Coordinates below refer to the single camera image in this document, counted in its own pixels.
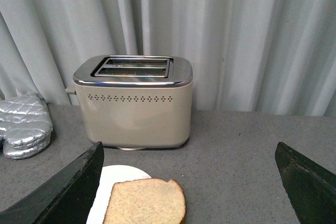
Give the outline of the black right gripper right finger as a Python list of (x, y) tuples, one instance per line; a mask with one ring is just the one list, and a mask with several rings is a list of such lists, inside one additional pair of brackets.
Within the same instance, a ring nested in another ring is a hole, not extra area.
[(335, 174), (279, 142), (275, 161), (300, 223), (335, 223)]

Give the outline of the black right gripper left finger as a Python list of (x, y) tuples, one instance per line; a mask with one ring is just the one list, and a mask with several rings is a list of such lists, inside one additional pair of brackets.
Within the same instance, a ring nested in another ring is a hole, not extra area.
[(1, 212), (1, 223), (86, 223), (104, 161), (101, 142), (25, 198)]

